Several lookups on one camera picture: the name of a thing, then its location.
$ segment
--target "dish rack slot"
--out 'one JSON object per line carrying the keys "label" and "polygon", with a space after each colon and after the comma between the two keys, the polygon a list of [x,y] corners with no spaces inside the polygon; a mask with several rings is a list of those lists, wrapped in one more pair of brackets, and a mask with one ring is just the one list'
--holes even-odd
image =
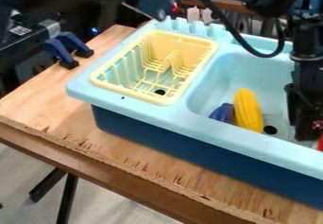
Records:
{"label": "dish rack slot", "polygon": [[91,82],[155,104],[172,104],[216,47],[210,40],[153,30],[95,70]]}

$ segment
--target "light blue sink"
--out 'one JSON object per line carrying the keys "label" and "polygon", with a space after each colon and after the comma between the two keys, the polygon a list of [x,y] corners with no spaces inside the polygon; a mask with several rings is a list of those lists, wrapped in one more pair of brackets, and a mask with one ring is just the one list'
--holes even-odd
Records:
{"label": "light blue sink", "polygon": [[[175,104],[159,106],[92,85],[90,75],[95,69],[152,28],[195,35],[219,43],[218,51]],[[263,52],[268,53],[276,48],[274,40],[247,35],[244,37]],[[198,140],[195,141],[197,145],[200,143],[204,147],[224,148],[230,152],[279,166],[281,169],[292,170],[292,173],[298,172],[302,174],[301,176],[323,180],[323,154],[312,149],[315,143],[297,143],[294,140],[294,129],[289,126],[287,120],[287,103],[283,88],[292,80],[293,63],[289,60],[291,47],[292,45],[288,43],[282,54],[265,60],[248,54],[222,26],[204,26],[201,22],[188,24],[184,19],[172,21],[168,18],[162,23],[152,21],[71,80],[67,85],[67,93],[101,110],[126,116],[127,120],[145,122],[149,126]],[[233,102],[236,91],[241,88],[249,88],[256,94],[265,124],[275,127],[278,130],[277,134],[269,136],[255,133],[208,118],[210,113],[222,103]],[[118,132],[128,137],[124,129]]]}

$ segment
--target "sink drain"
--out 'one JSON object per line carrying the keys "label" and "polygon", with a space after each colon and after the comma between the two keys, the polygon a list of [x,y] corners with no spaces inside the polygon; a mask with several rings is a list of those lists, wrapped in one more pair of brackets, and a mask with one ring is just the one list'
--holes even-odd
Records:
{"label": "sink drain", "polygon": [[157,91],[155,91],[155,93],[157,95],[165,95],[166,94],[166,91],[165,90],[157,90]]}
{"label": "sink drain", "polygon": [[263,128],[263,131],[265,133],[267,133],[268,135],[275,135],[278,132],[277,129],[275,127],[273,127],[273,126],[265,126]]}

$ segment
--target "yellow corn toy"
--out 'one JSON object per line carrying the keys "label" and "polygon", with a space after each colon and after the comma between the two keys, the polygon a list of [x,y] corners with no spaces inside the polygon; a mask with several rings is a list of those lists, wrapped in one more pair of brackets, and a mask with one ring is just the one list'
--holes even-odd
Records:
{"label": "yellow corn toy", "polygon": [[249,89],[239,90],[234,97],[237,126],[263,132],[264,120],[256,95]]}

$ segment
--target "blue clamp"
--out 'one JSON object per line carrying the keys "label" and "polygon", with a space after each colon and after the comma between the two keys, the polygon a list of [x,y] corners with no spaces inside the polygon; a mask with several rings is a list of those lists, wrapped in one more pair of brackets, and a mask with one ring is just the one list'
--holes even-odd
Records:
{"label": "blue clamp", "polygon": [[57,36],[57,39],[60,40],[66,48],[76,50],[76,56],[87,59],[94,54],[93,50],[70,31],[61,32],[59,36]]}
{"label": "blue clamp", "polygon": [[87,59],[94,54],[94,51],[72,32],[61,32],[56,39],[49,39],[44,42],[46,53],[53,58],[59,58],[60,66],[74,69],[79,66],[79,63],[73,59],[67,48],[76,50],[76,55],[81,58]]}

